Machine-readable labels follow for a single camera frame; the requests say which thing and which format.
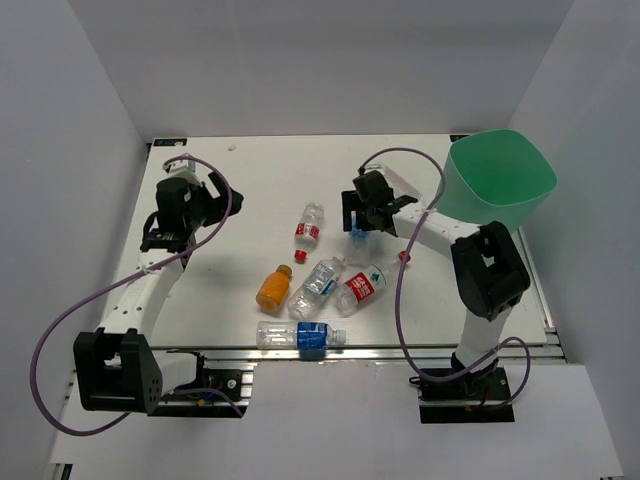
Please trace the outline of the small clear bottle red label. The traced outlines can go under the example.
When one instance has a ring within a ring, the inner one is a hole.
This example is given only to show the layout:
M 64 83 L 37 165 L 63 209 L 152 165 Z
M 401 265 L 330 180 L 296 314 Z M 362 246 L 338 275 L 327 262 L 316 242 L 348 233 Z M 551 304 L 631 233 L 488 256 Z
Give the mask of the small clear bottle red label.
M 315 250 L 324 218 L 322 205 L 310 202 L 305 206 L 294 234 L 294 259 L 297 263 L 305 263 L 308 255 Z

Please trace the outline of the clear bottle red white label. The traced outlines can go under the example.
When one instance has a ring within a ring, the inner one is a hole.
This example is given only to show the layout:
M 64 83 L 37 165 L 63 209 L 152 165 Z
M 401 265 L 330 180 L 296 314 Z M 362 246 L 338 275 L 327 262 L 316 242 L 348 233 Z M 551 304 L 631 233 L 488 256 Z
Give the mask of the clear bottle red white label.
M 333 294 L 338 313 L 348 317 L 379 297 L 397 279 L 403 261 L 411 262 L 405 250 L 386 265 L 369 264 L 341 283 Z

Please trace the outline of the clear bottle blue green label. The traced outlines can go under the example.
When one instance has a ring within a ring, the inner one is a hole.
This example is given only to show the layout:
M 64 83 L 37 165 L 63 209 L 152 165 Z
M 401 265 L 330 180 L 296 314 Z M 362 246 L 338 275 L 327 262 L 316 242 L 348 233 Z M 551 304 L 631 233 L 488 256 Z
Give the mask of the clear bottle blue green label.
M 337 287 L 345 267 L 342 256 L 319 261 L 288 301 L 289 315 L 296 321 L 312 319 Z

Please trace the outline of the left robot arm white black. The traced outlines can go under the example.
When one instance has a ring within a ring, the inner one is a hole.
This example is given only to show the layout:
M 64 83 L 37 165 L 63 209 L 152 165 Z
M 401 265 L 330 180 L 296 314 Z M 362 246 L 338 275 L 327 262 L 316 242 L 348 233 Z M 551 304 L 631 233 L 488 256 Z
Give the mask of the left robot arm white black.
M 202 227 L 221 226 L 240 211 L 243 197 L 218 172 L 218 192 L 187 167 L 170 170 L 156 186 L 156 209 L 146 219 L 138 266 L 112 311 L 73 345 L 79 394 L 89 411 L 152 414 L 163 397 L 180 389 L 199 399 L 211 374 L 194 352 L 155 352 L 149 339 L 165 300 L 184 273 Z

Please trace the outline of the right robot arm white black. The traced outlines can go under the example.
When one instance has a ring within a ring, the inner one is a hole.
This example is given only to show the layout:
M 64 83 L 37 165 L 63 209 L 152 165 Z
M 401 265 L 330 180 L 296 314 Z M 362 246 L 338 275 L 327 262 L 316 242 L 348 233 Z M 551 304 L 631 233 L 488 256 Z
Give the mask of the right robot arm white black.
M 420 244 L 452 262 L 459 297 L 466 307 L 461 339 L 452 354 L 452 373 L 419 376 L 431 383 L 451 382 L 461 397 L 472 399 L 488 385 L 504 346 L 504 325 L 529 289 L 531 279 L 507 227 L 492 221 L 478 225 L 456 220 L 427 205 L 422 194 L 393 170 L 361 168 L 354 188 L 341 193 L 345 232 L 357 227 Z

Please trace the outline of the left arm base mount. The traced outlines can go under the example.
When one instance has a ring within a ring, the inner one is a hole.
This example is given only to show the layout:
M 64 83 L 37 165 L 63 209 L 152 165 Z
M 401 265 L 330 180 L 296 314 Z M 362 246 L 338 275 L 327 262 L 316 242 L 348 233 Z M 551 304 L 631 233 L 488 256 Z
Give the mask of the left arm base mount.
M 162 397 L 152 417 L 235 419 L 246 412 L 254 366 L 200 355 L 196 379 Z

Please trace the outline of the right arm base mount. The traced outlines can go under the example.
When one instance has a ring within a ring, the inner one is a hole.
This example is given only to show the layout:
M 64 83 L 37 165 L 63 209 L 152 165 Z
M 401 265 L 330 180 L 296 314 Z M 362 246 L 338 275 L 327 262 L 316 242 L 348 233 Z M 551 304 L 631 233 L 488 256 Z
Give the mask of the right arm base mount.
M 427 382 L 419 376 L 409 378 L 417 388 L 420 421 L 436 424 L 514 423 L 511 389 L 502 367 L 467 374 L 449 383 Z

